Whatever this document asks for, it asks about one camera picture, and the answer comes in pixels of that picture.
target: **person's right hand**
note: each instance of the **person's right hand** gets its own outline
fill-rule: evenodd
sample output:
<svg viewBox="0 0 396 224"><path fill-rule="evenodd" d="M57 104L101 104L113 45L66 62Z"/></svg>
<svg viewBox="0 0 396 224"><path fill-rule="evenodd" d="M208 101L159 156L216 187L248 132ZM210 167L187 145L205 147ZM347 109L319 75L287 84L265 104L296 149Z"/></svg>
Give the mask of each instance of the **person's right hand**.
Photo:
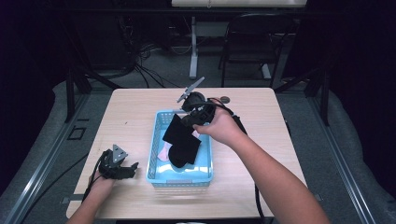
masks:
<svg viewBox="0 0 396 224"><path fill-rule="evenodd" d="M194 124L192 127L198 133L208 134L216 141L227 146L230 146L234 141L238 141L240 137L246 136L230 113L220 107L216 108L215 117L210 124L203 126Z"/></svg>

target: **chair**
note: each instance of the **chair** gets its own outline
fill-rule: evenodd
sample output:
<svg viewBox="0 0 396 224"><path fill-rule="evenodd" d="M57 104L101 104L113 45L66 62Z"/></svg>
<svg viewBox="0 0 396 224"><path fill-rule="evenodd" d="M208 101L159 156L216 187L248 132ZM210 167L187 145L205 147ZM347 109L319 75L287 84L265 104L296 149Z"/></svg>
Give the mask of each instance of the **chair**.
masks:
<svg viewBox="0 0 396 224"><path fill-rule="evenodd" d="M293 19L285 15L248 13L233 18L227 26L219 61L219 69L222 67L221 87L224 87L227 63L256 63L259 70L269 63L274 64L272 88L284 38L293 28Z"/></svg>

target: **wooden tabletop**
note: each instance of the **wooden tabletop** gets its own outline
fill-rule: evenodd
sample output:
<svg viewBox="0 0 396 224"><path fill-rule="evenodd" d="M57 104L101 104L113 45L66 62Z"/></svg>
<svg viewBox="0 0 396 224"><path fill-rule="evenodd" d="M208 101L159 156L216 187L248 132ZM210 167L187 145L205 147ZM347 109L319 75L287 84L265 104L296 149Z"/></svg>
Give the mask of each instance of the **wooden tabletop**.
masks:
<svg viewBox="0 0 396 224"><path fill-rule="evenodd" d="M75 194L83 194L102 152L113 144L129 156L122 166L136 161L139 168L133 179L118 180L98 211L97 218L230 218L258 217L254 198L254 182L236 154L212 140L214 176L210 185L200 189L155 189L146 180L151 136L156 112L180 109L176 103L182 89L115 90L93 141L90 155L76 186ZM248 135L270 155L289 168L304 183L304 175L291 143L276 96L267 88L201 88L196 91L207 97L228 96L227 104L237 114ZM73 201L67 209L71 217L79 207ZM262 199L266 216L273 214Z"/></svg>
<svg viewBox="0 0 396 224"><path fill-rule="evenodd" d="M306 0L172 0L173 7L305 7Z"/></svg>

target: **chair backrest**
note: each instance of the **chair backrest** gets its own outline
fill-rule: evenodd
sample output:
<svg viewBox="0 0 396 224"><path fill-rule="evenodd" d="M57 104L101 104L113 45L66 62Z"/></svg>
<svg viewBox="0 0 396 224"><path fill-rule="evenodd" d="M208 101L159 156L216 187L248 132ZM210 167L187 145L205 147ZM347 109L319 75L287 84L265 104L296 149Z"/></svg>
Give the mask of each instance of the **chair backrest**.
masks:
<svg viewBox="0 0 396 224"><path fill-rule="evenodd" d="M227 27L227 35L285 34L293 27L292 18L285 15L247 13L233 18Z"/></svg>

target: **blue plastic basket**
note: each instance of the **blue plastic basket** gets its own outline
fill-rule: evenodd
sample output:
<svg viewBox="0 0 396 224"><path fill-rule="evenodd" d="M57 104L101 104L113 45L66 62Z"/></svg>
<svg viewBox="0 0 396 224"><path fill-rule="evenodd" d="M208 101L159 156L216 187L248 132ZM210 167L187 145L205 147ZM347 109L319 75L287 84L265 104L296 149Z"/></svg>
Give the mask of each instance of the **blue plastic basket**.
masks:
<svg viewBox="0 0 396 224"><path fill-rule="evenodd" d="M182 111L161 110L155 116L146 179L156 188L209 186L213 178L212 146L209 135L199 136L201 145L194 164L187 163L182 168L177 168L170 161L158 159L158 154L164 145L163 135L176 113Z"/></svg>

